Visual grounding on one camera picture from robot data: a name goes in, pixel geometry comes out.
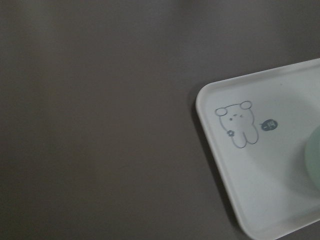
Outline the white rectangular tray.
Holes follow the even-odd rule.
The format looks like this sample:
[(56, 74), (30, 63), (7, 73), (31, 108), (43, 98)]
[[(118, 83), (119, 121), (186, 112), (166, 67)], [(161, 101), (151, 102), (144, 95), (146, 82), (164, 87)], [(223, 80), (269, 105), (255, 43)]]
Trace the white rectangular tray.
[(304, 161), (320, 124), (320, 61), (205, 85), (197, 115), (242, 230), (275, 240), (320, 219)]

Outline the stacked mint green bowls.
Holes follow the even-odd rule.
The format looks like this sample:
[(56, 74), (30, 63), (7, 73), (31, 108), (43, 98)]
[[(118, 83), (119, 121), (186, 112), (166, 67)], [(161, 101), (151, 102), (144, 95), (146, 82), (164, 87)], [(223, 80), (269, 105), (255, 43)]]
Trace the stacked mint green bowls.
[(314, 183), (320, 188), (320, 127), (318, 126), (308, 138), (304, 149), (304, 162), (307, 173)]

